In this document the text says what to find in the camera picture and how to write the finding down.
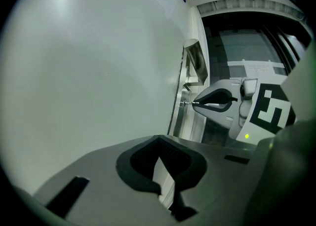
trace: black stripe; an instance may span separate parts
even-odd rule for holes
[[[47,205],[46,208],[55,215],[64,218],[75,201],[85,189],[89,180],[74,177]]]
[[[241,163],[241,164],[248,164],[249,162],[249,158],[244,158],[244,157],[237,157],[237,156],[233,156],[233,155],[226,155],[224,159],[230,160],[230,161],[234,161],[237,163]]]

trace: white wall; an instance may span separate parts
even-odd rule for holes
[[[189,7],[19,0],[3,32],[0,153],[29,193],[80,156],[166,134]]]

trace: gray plastic surface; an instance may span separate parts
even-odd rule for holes
[[[29,210],[36,215],[41,221],[48,226],[75,226],[75,224],[70,223],[54,213],[46,209],[42,204],[40,204],[31,195],[20,188],[15,188],[16,193],[19,195],[24,204],[29,208]]]
[[[237,94],[237,99],[238,101],[236,102],[234,119],[232,121],[232,125],[228,132],[229,137],[234,140],[237,138],[242,128],[242,126],[240,125],[240,116],[239,116],[239,107],[241,104],[241,95],[239,91]]]
[[[243,91],[244,91],[244,99],[251,99],[253,94],[256,91],[257,87],[257,79],[245,79],[242,82],[243,85]]]
[[[230,186],[230,189],[221,193],[216,201],[209,203],[203,211],[200,211],[198,217],[188,218],[182,225],[242,225],[245,210],[259,183],[267,161],[270,141],[271,139],[265,139],[258,144],[252,155],[254,160],[249,161],[247,167]]]
[[[184,204],[200,211],[231,189],[246,168],[224,159],[226,155],[251,158],[252,151],[209,146],[168,136],[202,154],[207,171],[194,187],[181,192]],[[176,223],[154,193],[135,191],[116,172],[116,160],[125,150],[150,137],[128,141],[88,153],[49,179],[35,194],[46,205],[74,176],[90,179],[89,184],[66,216],[78,225],[170,225]]]
[[[239,107],[239,115],[243,118],[247,118],[251,105],[252,105],[252,100],[243,100]]]

